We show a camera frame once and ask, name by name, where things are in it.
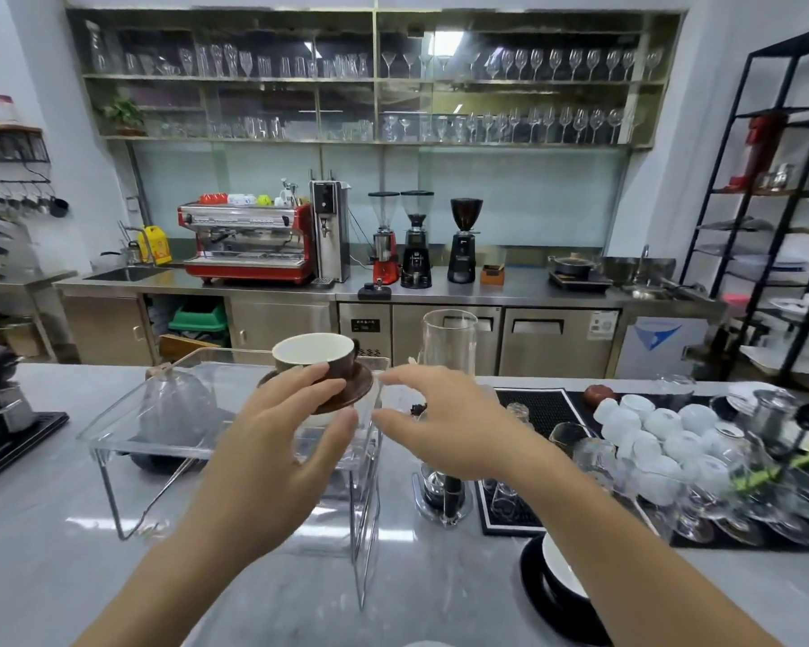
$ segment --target hand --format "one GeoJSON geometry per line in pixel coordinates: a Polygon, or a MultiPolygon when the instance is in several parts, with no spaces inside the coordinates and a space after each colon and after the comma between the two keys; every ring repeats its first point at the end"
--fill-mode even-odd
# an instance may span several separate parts
{"type": "Polygon", "coordinates": [[[393,409],[372,413],[392,440],[458,479],[508,480],[516,453],[533,431],[489,399],[473,378],[446,368],[408,365],[384,372],[380,380],[415,388],[427,404],[428,422],[393,409]]]}
{"type": "Polygon", "coordinates": [[[227,554],[239,570],[309,517],[357,424],[354,409],[342,409],[312,457],[302,465],[294,458],[297,427],[345,387],[341,379],[313,384],[327,369],[324,363],[291,368],[252,393],[204,468],[175,537],[227,554]]]}

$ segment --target stainless steel cabinet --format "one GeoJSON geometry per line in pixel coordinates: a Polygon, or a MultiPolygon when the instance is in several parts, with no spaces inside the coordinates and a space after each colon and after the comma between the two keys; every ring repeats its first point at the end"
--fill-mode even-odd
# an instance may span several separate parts
{"type": "Polygon", "coordinates": [[[456,309],[480,319],[476,334],[476,373],[493,375],[498,363],[501,308],[499,306],[392,305],[392,363],[400,366],[409,356],[417,358],[422,348],[422,317],[432,310],[456,309]]]}
{"type": "Polygon", "coordinates": [[[312,332],[334,332],[329,304],[269,304],[228,300],[231,342],[242,349],[272,349],[279,341],[312,332]]]}
{"type": "Polygon", "coordinates": [[[390,304],[339,304],[339,333],[360,342],[363,356],[392,358],[390,304]]]}
{"type": "Polygon", "coordinates": [[[64,296],[63,310],[82,363],[153,365],[150,321],[138,297],[64,296]]]}
{"type": "Polygon", "coordinates": [[[605,377],[619,311],[507,309],[502,377],[605,377]]]}

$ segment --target finger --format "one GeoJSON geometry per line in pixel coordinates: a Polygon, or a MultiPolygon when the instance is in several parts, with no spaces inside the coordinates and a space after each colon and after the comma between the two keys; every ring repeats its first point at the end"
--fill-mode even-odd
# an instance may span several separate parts
{"type": "Polygon", "coordinates": [[[413,451],[412,447],[425,427],[424,423],[412,420],[410,416],[394,409],[377,409],[372,412],[372,420],[378,425],[378,429],[384,432],[384,435],[388,435],[410,451],[413,451]]]}
{"type": "Polygon", "coordinates": [[[306,417],[317,411],[318,406],[333,395],[342,392],[344,387],[344,379],[319,381],[308,388],[295,392],[271,411],[279,419],[280,426],[287,427],[293,432],[297,430],[297,427],[306,417]]]}
{"type": "Polygon", "coordinates": [[[435,369],[429,366],[408,364],[382,372],[378,375],[378,378],[388,386],[402,384],[420,391],[424,396],[431,387],[431,383],[436,376],[435,372],[435,369]]]}
{"type": "Polygon", "coordinates": [[[327,373],[329,364],[315,363],[313,366],[303,368],[297,366],[289,368],[281,374],[276,375],[256,392],[253,392],[246,402],[246,407],[251,413],[260,413],[279,405],[295,392],[302,390],[306,386],[311,386],[327,373]]]}
{"type": "Polygon", "coordinates": [[[335,466],[354,437],[357,420],[353,406],[336,413],[333,421],[324,430],[315,453],[302,466],[302,476],[306,478],[313,495],[316,493],[316,496],[320,497],[323,494],[335,466]]]}

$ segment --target blue triangle logo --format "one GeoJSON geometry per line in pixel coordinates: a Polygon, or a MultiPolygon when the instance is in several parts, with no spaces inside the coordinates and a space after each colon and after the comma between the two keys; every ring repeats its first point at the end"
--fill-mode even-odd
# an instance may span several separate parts
{"type": "Polygon", "coordinates": [[[645,346],[647,351],[652,352],[654,349],[662,345],[670,337],[676,334],[679,330],[679,325],[671,329],[665,329],[664,331],[649,331],[647,329],[636,327],[635,333],[638,335],[638,340],[641,341],[641,344],[645,346]]]}

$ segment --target coffee grinder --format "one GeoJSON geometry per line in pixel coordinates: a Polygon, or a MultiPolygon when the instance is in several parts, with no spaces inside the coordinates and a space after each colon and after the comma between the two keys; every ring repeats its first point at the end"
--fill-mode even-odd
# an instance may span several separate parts
{"type": "Polygon", "coordinates": [[[403,191],[404,212],[410,219],[410,229],[404,239],[402,288],[431,288],[429,233],[423,227],[429,216],[435,194],[431,191],[403,191]]]}
{"type": "Polygon", "coordinates": [[[393,192],[369,193],[374,214],[378,217],[378,231],[374,234],[374,268],[372,279],[383,285],[399,281],[399,255],[396,235],[390,229],[392,217],[399,208],[401,195],[393,192]]]}
{"type": "Polygon", "coordinates": [[[471,228],[482,211],[482,200],[459,197],[449,200],[460,231],[453,236],[447,279],[454,284],[471,284],[476,279],[476,239],[471,228]]]}

